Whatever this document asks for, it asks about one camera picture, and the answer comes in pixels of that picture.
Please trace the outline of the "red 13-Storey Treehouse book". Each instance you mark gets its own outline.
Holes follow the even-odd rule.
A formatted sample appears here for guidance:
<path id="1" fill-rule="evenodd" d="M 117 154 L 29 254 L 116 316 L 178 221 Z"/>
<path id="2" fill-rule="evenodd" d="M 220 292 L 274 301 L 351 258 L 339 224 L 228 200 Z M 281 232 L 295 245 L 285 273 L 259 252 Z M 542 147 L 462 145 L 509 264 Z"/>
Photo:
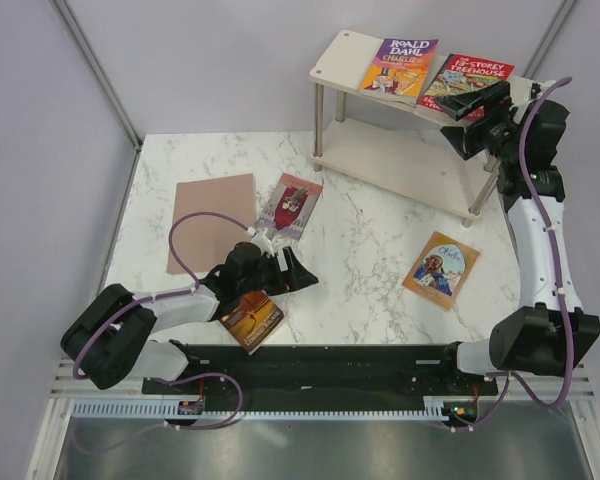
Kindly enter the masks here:
<path id="1" fill-rule="evenodd" d="M 514 69 L 515 66 L 508 63 L 474 56 L 437 55 L 427 74 L 415 112 L 434 123 L 453 125 L 453 120 L 435 103 L 436 98 L 484 89 L 497 81 L 508 80 Z"/>

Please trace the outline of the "orange Othello book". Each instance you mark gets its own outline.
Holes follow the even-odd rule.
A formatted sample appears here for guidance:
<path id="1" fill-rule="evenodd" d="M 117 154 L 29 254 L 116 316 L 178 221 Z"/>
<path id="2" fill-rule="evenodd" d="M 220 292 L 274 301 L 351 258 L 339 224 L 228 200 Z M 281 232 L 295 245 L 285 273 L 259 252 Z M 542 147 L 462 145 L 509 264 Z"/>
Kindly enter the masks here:
<path id="1" fill-rule="evenodd" d="M 402 286 L 450 311 L 481 253 L 435 231 Z"/>

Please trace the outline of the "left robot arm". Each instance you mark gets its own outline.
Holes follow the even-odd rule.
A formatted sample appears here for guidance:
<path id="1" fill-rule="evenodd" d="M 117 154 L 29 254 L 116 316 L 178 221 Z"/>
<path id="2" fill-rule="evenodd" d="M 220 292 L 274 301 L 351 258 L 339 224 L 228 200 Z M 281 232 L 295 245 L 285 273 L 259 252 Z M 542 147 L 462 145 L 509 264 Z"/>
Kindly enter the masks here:
<path id="1" fill-rule="evenodd" d="M 198 385 L 198 367 L 169 343 L 151 347 L 151 334 L 219 320 L 236 310 L 248 294 L 273 297 L 318 283 L 292 248 L 273 252 L 240 242 L 224 263 L 191 287 L 139 294 L 119 283 L 109 285 L 67 329 L 60 346 L 74 362 L 73 377 L 89 380 L 100 390 L 140 372 L 164 379 L 178 393 L 188 393 Z"/>

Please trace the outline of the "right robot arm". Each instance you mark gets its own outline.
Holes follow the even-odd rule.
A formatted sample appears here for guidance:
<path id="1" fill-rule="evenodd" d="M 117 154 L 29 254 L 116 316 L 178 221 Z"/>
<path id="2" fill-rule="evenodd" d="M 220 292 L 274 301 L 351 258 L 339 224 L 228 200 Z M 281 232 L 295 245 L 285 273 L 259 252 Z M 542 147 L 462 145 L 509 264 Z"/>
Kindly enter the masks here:
<path id="1" fill-rule="evenodd" d="M 439 384 L 449 393 L 463 392 L 474 374 L 514 370 L 562 377 L 599 338 L 600 320 L 585 313 L 569 271 L 566 194 L 553 164 L 569 111 L 550 99 L 550 91 L 534 84 L 529 100 L 516 105 L 510 83 L 499 81 L 435 101 L 454 121 L 484 111 L 465 127 L 441 132 L 463 159 L 487 152 L 498 161 L 496 188 L 520 275 L 517 310 L 494 326 L 489 339 L 457 344 L 455 359 L 438 368 Z"/>

